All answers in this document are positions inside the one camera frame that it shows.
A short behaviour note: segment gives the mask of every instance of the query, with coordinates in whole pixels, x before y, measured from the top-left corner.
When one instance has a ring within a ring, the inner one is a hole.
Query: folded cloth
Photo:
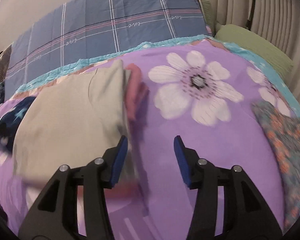
[[[102,65],[106,62],[107,61],[90,64],[76,72],[72,72],[68,75],[54,79],[54,80],[48,82],[47,84],[39,86],[33,90],[27,90],[24,92],[16,93],[16,94],[14,94],[14,96],[12,98],[17,99],[17,98],[25,98],[28,96],[37,96],[44,88],[59,84],[60,82],[65,80],[70,75],[79,75],[81,73],[93,71],[97,67],[100,67],[100,65]],[[147,95],[149,88],[142,81],[142,73],[138,66],[136,66],[135,64],[129,64],[125,69],[130,70],[131,72],[130,72],[130,78],[129,78],[129,82],[127,85],[124,101],[125,101],[125,106],[126,106],[126,110],[127,110],[128,120],[135,121],[136,120],[136,112],[138,111],[139,105],[141,104],[143,98]]]
[[[284,233],[300,216],[300,119],[281,114],[266,101],[252,104],[277,159],[284,190]]]
[[[14,173],[45,183],[59,166],[85,166],[128,136],[123,98],[129,74],[116,60],[42,90],[16,133]],[[126,167],[133,167],[130,160]]]

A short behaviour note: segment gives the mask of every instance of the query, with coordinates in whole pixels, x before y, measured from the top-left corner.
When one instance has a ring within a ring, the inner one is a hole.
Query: white stripe
[[[148,226],[152,235],[154,236],[154,239],[157,239],[157,240],[162,239],[162,237],[159,235],[158,230],[155,228],[154,225],[152,225],[150,218],[148,216],[146,216],[146,217],[143,217],[143,220],[146,223],[146,225]]]
[[[127,228],[128,228],[128,230],[130,231],[130,234],[132,235],[133,239],[135,239],[135,240],[140,240],[140,238],[139,238],[137,232],[135,231],[135,229],[133,228],[133,226],[132,226],[132,224],[131,224],[130,219],[129,219],[129,218],[125,218],[125,219],[123,219],[123,220],[124,220],[124,222],[126,223]]]
[[[120,232],[119,232],[119,238],[120,238],[120,240],[125,240],[124,237],[121,235]]]
[[[26,70],[25,70],[25,75],[24,75],[24,77],[23,77],[23,83],[24,83],[24,84],[26,83],[27,77],[28,77],[28,75],[27,75],[27,72],[28,72],[27,66],[31,63],[31,62],[30,62],[29,64],[27,64],[27,63],[28,63],[28,55],[29,55],[29,51],[30,51],[30,43],[31,43],[31,37],[32,37],[32,29],[33,29],[33,25],[32,25],[32,27],[31,27],[30,38],[29,38],[29,43],[28,43],[28,51],[27,51],[26,66],[25,66]]]
[[[163,14],[164,14],[164,17],[165,17],[165,19],[166,19],[166,21],[167,21],[167,25],[168,25],[168,28],[169,28],[169,31],[170,31],[171,37],[172,37],[172,38],[174,38],[174,37],[173,37],[173,34],[172,34],[172,32],[171,32],[171,29],[170,29],[170,25],[169,25],[169,22],[168,22],[167,16],[166,16],[166,14],[165,14],[165,11],[164,11],[163,4],[162,4],[161,0],[159,0],[159,1],[160,1],[160,3],[161,3],[161,7],[162,7],[162,9],[163,9]]]
[[[22,70],[22,69],[24,69],[25,67],[23,67],[23,68],[21,68],[21,69],[19,69],[16,73],[14,73],[12,76],[14,76],[15,74],[17,74],[20,70]]]
[[[112,16],[113,16],[113,19],[114,19],[114,10],[113,10],[113,3],[112,3],[112,0],[111,0],[111,7],[112,7]],[[116,37],[116,39],[117,39],[118,51],[120,52],[120,49],[119,49],[119,42],[118,42],[118,36],[117,36],[117,29],[115,28],[115,20],[113,20],[113,23],[114,23],[115,37]]]
[[[127,26],[117,28],[117,30],[122,29],[122,28],[127,28]],[[77,39],[77,41],[79,41],[79,40],[81,40],[81,39],[84,39],[84,38],[86,38],[86,37],[90,37],[90,36],[93,36],[93,35],[96,35],[96,34],[100,34],[100,33],[110,32],[110,31],[111,31],[111,30],[107,30],[107,31],[99,32],[99,33],[90,34],[90,35],[87,35],[87,36],[84,36],[84,37],[81,37],[81,38]]]
[[[114,39],[114,46],[115,46],[115,52],[117,51],[117,45],[115,43],[115,36],[114,36],[114,28],[113,28],[113,22],[112,22],[112,12],[111,12],[111,1],[109,0],[109,7],[110,7],[110,17],[111,17],[111,26],[112,26],[112,32],[113,32],[113,39]]]
[[[62,32],[62,65],[63,66],[65,65],[65,52],[64,52],[65,41],[63,39],[63,36],[65,35],[66,6],[67,3],[65,3],[65,11],[63,13],[63,32]]]
[[[162,21],[162,20],[166,20],[166,19],[152,20],[152,21],[147,21],[147,22],[143,22],[143,23],[150,23],[150,22],[156,22],[156,21]]]
[[[165,3],[164,3],[164,0],[162,0],[162,4],[164,5],[164,12],[166,13],[166,15],[167,15],[167,18],[168,18],[168,22],[169,22],[169,24],[170,24],[170,27],[171,27],[171,30],[172,30],[172,33],[173,33],[173,36],[174,37],[176,37],[176,34],[174,33],[174,30],[173,30],[173,27],[172,27],[172,24],[171,24],[171,21],[170,21],[170,17],[169,17],[169,15],[168,15],[168,12],[167,12],[167,7],[166,7],[166,5],[165,5]]]
[[[63,13],[65,11],[65,4],[63,4],[62,8],[62,16],[61,16],[61,35],[60,35],[60,66],[62,66],[62,39],[63,39]]]
[[[51,50],[51,51],[49,51],[49,52],[47,52],[47,53],[45,53],[45,54],[43,54],[41,57],[43,57],[44,55],[47,55],[47,54],[50,53],[50,52],[53,52],[53,51],[56,50],[56,49],[59,49],[59,48],[61,48],[61,46],[60,46],[60,47],[57,47],[57,48],[55,48],[55,49],[53,49],[53,50]]]
[[[13,68],[11,68],[9,71],[6,72],[6,76],[7,76],[9,73],[12,73],[12,72],[14,72],[15,70],[17,70],[18,67],[16,67],[16,68],[13,67]]]
[[[187,16],[187,17],[181,17],[182,18],[203,18],[203,16]]]

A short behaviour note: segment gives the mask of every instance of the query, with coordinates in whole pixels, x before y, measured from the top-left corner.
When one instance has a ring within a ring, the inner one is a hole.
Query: silver bolt
[[[96,164],[96,165],[101,165],[102,163],[104,163],[104,159],[102,159],[102,158],[96,158],[95,160],[94,160],[94,163]]]
[[[68,169],[68,165],[61,165],[60,168],[59,168],[59,170],[62,171],[62,172],[66,171],[67,169]]]
[[[240,171],[242,171],[242,168],[241,168],[241,166],[239,166],[239,165],[235,165],[235,166],[233,166],[233,170],[234,170],[235,172],[240,172]]]
[[[208,163],[208,161],[206,159],[199,159],[198,160],[199,165],[206,165],[207,163]]]

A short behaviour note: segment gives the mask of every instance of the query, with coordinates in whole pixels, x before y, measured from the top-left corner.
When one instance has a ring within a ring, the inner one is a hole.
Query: teal fabric
[[[184,38],[175,38],[171,40],[166,41],[160,41],[156,43],[151,42],[143,42],[139,46],[122,51],[117,52],[109,55],[104,55],[100,57],[90,58],[90,59],[80,59],[78,62],[69,64],[63,67],[59,67],[55,70],[52,70],[27,84],[23,84],[21,87],[18,88],[16,93],[32,90],[39,86],[42,86],[56,78],[59,78],[61,76],[67,75],[69,73],[75,72],[87,65],[90,65],[92,63],[96,63],[102,60],[111,59],[114,57],[117,57],[119,55],[125,54],[127,52],[132,52],[135,50],[140,49],[149,49],[149,48],[157,48],[160,46],[176,46],[176,45],[185,45],[188,43],[191,43],[193,41],[202,40],[205,38],[209,38],[214,41],[221,42],[219,40],[216,40],[215,38],[212,38],[210,36],[206,35],[198,35],[194,37],[184,37]],[[254,54],[253,52],[246,50],[240,46],[238,46],[235,43],[228,43],[228,42],[221,42],[229,51],[231,51],[234,54],[239,55],[240,57],[245,58],[248,61],[253,61],[253,63],[264,73],[264,75],[268,78],[268,80],[279,90],[279,92],[285,97],[286,101],[288,102],[291,109],[294,111],[295,115],[300,118],[300,104],[295,99],[293,94],[290,92],[288,87],[285,85],[281,77],[278,75],[278,73],[273,69],[273,67],[262,57]]]

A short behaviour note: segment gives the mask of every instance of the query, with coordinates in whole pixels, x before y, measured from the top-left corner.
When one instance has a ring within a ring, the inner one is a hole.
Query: green pillow
[[[203,15],[206,24],[210,27],[212,34],[214,35],[216,22],[214,20],[215,17],[214,17],[211,3],[208,0],[201,0],[201,3],[202,3],[202,10],[203,10]]]
[[[236,25],[224,25],[217,32],[216,39],[223,42],[234,42],[240,47],[263,57],[283,80],[292,70],[292,60],[280,49],[259,35]]]

